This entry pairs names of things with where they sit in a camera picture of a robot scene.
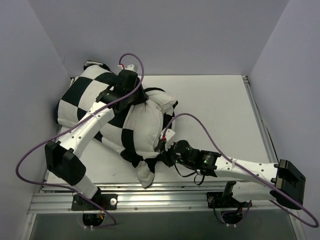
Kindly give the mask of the black white checkered pillowcase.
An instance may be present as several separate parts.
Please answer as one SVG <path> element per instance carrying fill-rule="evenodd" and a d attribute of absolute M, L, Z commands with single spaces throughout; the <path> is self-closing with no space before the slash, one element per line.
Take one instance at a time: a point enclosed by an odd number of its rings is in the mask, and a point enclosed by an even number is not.
<path fill-rule="evenodd" d="M 86 61 L 83 72 L 59 100 L 56 121 L 71 131 L 62 137 L 72 141 L 80 156 L 96 139 L 118 152 L 136 169 L 155 171 L 163 159 L 159 142 L 178 104 L 174 96 L 140 83 L 137 67 L 121 64 L 114 73 L 102 62 Z"/>

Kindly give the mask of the white pillow insert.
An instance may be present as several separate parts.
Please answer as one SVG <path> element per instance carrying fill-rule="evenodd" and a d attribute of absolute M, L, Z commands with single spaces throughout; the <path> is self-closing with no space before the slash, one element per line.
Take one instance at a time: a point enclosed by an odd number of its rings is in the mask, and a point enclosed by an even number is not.
<path fill-rule="evenodd" d="M 110 120 L 95 139 L 113 149 L 131 163 L 143 188 L 155 178 L 156 163 L 162 156 L 156 151 L 163 129 L 175 115 L 178 101 L 163 89 L 145 89 L 148 99 L 132 105 Z"/>

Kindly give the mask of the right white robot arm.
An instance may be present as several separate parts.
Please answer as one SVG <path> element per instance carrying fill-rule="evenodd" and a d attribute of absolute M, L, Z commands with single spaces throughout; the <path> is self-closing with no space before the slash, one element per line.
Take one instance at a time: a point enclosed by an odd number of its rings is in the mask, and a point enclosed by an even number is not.
<path fill-rule="evenodd" d="M 303 207 L 306 178 L 288 160 L 257 163 L 229 158 L 218 152 L 193 148 L 186 140 L 173 143 L 160 140 L 156 151 L 168 167 L 180 164 L 203 177 L 234 179 L 226 184 L 222 193 L 227 206 L 267 200 L 293 210 Z"/>

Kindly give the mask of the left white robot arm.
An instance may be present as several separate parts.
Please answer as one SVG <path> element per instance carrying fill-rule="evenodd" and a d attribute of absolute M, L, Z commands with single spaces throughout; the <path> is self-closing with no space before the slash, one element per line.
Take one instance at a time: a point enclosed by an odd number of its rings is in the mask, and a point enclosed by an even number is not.
<path fill-rule="evenodd" d="M 125 68 L 119 72 L 118 80 L 99 93 L 79 123 L 57 141 L 45 145 L 47 169 L 82 194 L 82 202 L 88 209 L 97 209 L 101 197 L 97 194 L 98 187 L 86 176 L 86 167 L 80 160 L 82 153 L 109 121 L 146 98 L 138 73 Z"/>

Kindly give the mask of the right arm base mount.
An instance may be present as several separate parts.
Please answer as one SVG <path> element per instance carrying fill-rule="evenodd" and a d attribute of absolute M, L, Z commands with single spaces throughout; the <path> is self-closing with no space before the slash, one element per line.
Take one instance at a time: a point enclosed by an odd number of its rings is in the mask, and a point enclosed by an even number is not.
<path fill-rule="evenodd" d="M 210 209 L 231 209 L 240 208 L 246 205 L 246 203 L 239 202 L 231 196 L 223 196 L 223 192 L 207 192 L 206 193 L 207 206 Z"/>

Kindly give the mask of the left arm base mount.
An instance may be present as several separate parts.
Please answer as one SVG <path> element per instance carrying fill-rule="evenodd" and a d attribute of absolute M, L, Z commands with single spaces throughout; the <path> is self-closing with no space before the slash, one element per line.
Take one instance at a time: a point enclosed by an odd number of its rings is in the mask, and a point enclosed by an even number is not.
<path fill-rule="evenodd" d="M 117 194 L 102 194 L 98 193 L 96 194 L 92 199 L 92 202 L 99 205 L 101 208 L 105 210 L 116 210 L 117 204 L 118 204 L 118 195 Z M 75 194 L 73 196 L 72 205 L 71 205 L 72 211 L 94 211 L 99 210 L 99 208 L 92 203 L 89 203 L 87 200 L 79 196 L 78 194 Z"/>

